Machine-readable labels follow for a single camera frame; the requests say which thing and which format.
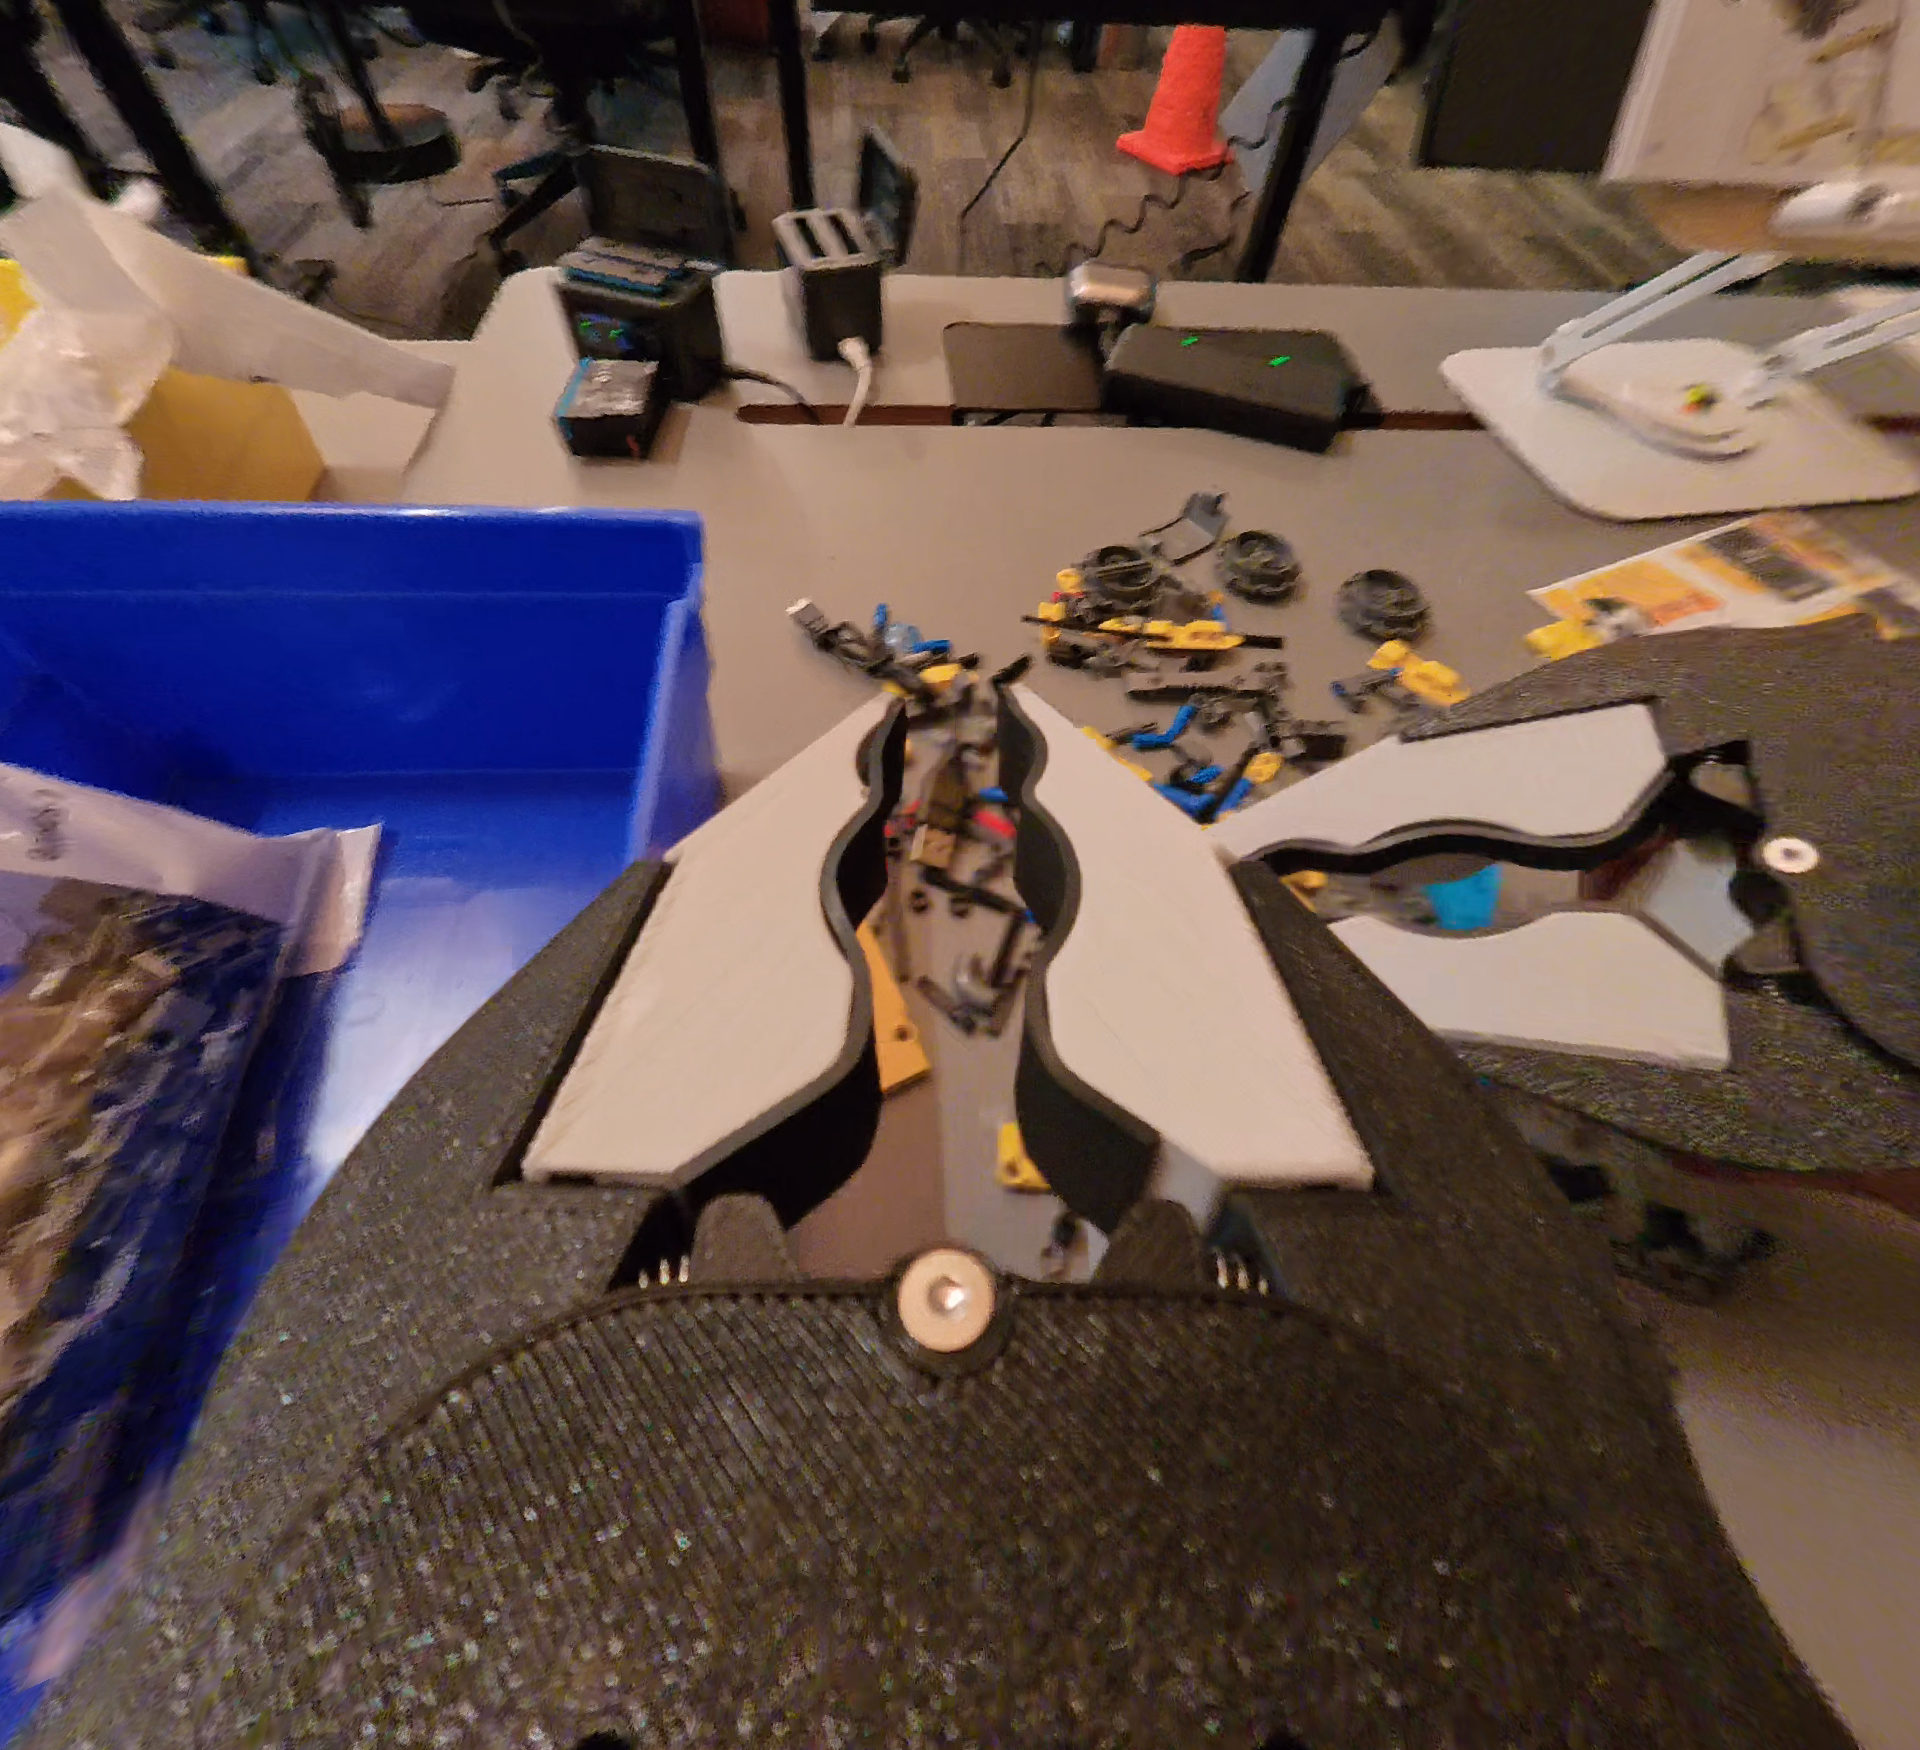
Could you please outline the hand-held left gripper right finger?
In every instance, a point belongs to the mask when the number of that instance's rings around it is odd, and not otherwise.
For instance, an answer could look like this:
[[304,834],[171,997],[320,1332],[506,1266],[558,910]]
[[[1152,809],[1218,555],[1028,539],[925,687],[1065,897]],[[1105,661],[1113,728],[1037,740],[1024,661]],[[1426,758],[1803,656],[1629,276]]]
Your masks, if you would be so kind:
[[999,689],[1024,977],[1016,1121],[1091,1228],[1236,1192],[1376,1190],[1256,916],[1201,826],[1030,687]]

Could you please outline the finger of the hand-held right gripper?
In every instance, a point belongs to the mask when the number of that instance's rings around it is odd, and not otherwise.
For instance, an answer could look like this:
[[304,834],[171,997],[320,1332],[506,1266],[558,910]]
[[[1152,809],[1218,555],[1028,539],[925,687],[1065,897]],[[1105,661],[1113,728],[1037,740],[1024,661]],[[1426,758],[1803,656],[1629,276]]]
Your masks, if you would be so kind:
[[1670,784],[1641,704],[1378,744],[1217,826],[1227,863],[1376,870],[1422,854],[1526,862],[1626,838]]
[[1447,875],[1296,875],[1320,921],[1432,1032],[1455,1044],[1727,1070],[1721,975],[1645,918],[1581,901],[1573,875],[1505,875],[1493,927],[1428,921]]

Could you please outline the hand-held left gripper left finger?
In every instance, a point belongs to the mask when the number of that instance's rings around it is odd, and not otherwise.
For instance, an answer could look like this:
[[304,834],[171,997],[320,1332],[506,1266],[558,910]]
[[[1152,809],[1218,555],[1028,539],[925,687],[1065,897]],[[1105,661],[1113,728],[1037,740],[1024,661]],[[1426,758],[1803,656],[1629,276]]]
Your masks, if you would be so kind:
[[882,692],[667,851],[526,1181],[644,1190],[691,1216],[749,1194],[793,1225],[858,1176],[884,1102],[858,934],[889,880],[903,744]]

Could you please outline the small yellow toy piece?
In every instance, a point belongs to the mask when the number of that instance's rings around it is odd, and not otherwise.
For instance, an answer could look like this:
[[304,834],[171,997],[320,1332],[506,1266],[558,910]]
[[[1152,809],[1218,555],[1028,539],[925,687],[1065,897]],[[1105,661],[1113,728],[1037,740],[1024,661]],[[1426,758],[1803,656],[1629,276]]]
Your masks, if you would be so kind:
[[1470,698],[1470,689],[1456,670],[1425,656],[1403,638],[1378,645],[1368,660],[1368,670],[1379,673],[1388,685],[1414,701],[1434,710],[1453,708]]

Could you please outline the yellow and black sticker sheet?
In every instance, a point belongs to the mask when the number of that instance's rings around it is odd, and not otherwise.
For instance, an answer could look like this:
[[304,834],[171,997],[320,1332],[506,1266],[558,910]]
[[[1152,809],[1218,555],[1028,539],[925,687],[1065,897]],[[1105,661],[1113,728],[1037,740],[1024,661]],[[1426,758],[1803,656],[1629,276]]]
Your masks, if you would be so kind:
[[1848,615],[1918,634],[1917,576],[1803,512],[1752,515],[1529,590],[1548,626],[1590,617],[1614,639],[1796,630]]

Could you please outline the yellow curved toy panel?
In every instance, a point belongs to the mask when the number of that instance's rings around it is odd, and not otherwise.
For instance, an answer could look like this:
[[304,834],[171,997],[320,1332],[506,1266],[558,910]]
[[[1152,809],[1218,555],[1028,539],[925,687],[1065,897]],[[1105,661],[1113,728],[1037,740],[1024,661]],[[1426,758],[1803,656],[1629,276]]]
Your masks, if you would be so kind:
[[870,957],[874,1037],[882,1097],[909,1090],[933,1075],[933,1059],[900,979],[884,956]]

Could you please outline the grey toy panel piece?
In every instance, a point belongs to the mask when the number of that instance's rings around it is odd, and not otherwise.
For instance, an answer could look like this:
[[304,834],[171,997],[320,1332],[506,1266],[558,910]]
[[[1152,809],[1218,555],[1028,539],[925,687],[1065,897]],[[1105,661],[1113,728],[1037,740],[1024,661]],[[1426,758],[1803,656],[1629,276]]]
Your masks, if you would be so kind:
[[1227,501],[1217,490],[1197,490],[1183,511],[1140,535],[1140,549],[1158,562],[1180,567],[1212,551],[1228,523]]

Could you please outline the blue plastic storage bin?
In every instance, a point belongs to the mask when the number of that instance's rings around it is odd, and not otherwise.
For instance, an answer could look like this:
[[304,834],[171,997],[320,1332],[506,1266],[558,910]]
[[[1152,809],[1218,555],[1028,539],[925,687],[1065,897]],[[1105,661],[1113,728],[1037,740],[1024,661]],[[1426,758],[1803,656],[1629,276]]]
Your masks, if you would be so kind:
[[5,505],[5,764],[257,834],[381,826],[280,992],[165,1304],[5,1422],[5,1732],[113,1595],[240,1313],[441,1043],[718,795],[686,515]]

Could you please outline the black power box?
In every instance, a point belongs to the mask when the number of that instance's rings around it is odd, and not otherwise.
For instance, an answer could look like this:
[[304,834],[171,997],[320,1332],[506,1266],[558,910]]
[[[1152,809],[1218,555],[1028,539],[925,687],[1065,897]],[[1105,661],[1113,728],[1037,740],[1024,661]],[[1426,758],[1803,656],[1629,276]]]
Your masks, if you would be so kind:
[[1099,375],[1099,412],[1311,453],[1378,429],[1383,410],[1348,346],[1321,329],[1137,322]]

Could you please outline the clear bag of toy parts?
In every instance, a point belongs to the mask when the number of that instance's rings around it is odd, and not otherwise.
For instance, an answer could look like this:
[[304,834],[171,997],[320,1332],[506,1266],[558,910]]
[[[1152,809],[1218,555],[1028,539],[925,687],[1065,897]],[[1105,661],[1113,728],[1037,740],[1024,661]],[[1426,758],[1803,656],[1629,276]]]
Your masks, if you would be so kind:
[[358,951],[379,842],[5,764],[7,1423],[138,1362],[280,992]]

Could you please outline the small grey rounded case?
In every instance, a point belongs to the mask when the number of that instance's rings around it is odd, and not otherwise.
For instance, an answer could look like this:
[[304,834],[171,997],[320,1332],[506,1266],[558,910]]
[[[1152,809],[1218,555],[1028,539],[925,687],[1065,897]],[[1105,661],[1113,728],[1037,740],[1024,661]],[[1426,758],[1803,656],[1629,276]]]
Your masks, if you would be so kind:
[[1086,259],[1070,268],[1064,285],[1070,327],[1118,333],[1154,321],[1158,278],[1148,271]]

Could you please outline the black battery charger with display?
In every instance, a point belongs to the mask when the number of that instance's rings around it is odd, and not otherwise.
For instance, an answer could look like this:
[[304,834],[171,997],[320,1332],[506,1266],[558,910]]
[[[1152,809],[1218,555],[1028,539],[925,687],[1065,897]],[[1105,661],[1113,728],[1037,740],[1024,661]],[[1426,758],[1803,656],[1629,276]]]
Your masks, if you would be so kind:
[[728,372],[718,267],[591,235],[558,261],[557,296],[580,354],[651,365],[676,402],[702,402]]

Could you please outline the black two-slot battery charger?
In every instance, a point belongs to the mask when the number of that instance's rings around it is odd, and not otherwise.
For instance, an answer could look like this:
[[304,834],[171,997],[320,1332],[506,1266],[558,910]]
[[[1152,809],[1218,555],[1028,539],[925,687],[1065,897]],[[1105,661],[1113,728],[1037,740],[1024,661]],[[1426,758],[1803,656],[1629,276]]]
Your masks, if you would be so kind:
[[884,286],[889,252],[870,214],[799,208],[773,219],[790,322],[811,360],[843,360],[855,340],[870,356],[884,345]]

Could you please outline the yellow cardboard box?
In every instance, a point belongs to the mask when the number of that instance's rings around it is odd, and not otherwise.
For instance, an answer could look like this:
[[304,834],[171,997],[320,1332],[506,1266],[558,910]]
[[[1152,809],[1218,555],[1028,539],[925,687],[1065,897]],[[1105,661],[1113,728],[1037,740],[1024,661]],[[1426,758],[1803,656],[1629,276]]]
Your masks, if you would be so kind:
[[292,396],[176,365],[139,292],[54,305],[2,262],[2,499],[301,503],[325,472]]

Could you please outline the crumpled clear plastic wrap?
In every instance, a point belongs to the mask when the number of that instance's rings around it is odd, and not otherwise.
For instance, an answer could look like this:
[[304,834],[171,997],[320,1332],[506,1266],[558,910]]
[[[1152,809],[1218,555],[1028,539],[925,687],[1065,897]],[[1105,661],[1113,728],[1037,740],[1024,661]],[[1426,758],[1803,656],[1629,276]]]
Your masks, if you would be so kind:
[[367,415],[408,468],[457,370],[157,231],[157,190],[97,202],[5,125],[2,494],[297,505]]

